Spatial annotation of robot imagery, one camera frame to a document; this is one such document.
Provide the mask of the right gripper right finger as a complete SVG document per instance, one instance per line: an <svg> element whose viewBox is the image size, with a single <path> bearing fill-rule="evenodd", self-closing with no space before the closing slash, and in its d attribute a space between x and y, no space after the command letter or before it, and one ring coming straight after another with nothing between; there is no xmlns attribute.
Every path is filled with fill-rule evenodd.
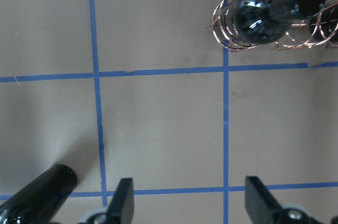
<svg viewBox="0 0 338 224"><path fill-rule="evenodd" d="M245 178L245 210L252 223L281 223L281 204L257 176Z"/></svg>

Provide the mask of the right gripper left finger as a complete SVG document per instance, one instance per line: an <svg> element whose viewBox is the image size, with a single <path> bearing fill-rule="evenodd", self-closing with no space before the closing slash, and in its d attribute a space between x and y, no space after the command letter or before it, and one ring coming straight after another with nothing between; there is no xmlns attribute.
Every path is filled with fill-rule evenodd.
<svg viewBox="0 0 338 224"><path fill-rule="evenodd" d="M132 178L122 178L106 211L106 223L132 223L134 185Z"/></svg>

